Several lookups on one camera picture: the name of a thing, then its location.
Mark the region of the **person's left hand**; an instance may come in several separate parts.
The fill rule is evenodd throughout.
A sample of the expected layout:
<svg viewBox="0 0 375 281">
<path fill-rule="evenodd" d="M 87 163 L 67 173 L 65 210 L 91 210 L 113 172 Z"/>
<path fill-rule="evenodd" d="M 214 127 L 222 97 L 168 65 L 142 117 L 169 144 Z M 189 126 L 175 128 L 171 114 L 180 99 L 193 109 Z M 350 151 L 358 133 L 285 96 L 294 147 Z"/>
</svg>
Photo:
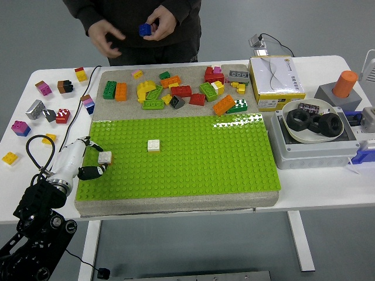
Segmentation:
<svg viewBox="0 0 375 281">
<path fill-rule="evenodd" d="M 159 5 L 153 13 L 148 16 L 147 24 L 151 25 L 151 35 L 144 36 L 148 41 L 160 41 L 175 30 L 177 20 L 166 7 Z"/>
</svg>

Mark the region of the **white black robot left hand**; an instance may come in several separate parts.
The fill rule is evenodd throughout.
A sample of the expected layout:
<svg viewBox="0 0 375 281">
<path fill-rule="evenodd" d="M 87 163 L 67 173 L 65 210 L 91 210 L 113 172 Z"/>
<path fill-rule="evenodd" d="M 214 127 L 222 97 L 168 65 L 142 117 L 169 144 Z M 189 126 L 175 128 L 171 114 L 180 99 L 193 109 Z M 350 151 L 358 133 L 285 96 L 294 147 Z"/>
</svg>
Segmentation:
<svg viewBox="0 0 375 281">
<path fill-rule="evenodd" d="M 99 166 L 81 167 L 87 147 L 95 148 L 99 152 L 103 149 L 91 140 L 90 136 L 76 139 L 73 143 L 65 146 L 58 154 L 52 167 L 52 175 L 48 181 L 58 182 L 67 186 L 73 185 L 73 179 L 77 176 L 80 180 L 92 180 L 101 177 L 107 170 L 108 164 Z"/>
</svg>

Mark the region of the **person's right hand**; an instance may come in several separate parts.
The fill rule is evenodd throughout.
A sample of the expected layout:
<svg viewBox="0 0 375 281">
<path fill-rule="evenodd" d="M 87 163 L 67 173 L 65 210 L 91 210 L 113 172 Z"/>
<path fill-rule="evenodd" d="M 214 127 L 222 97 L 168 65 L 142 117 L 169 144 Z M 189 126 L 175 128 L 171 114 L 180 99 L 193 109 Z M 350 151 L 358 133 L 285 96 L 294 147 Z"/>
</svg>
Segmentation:
<svg viewBox="0 0 375 281">
<path fill-rule="evenodd" d="M 111 42 L 108 42 L 106 35 L 113 35 L 119 40 L 124 40 L 125 35 L 115 28 L 110 22 L 105 19 L 102 19 L 93 25 L 91 25 L 87 31 L 88 36 L 92 44 L 97 48 L 97 50 L 106 58 L 114 59 L 122 55 L 119 48 L 112 48 Z"/>
</svg>

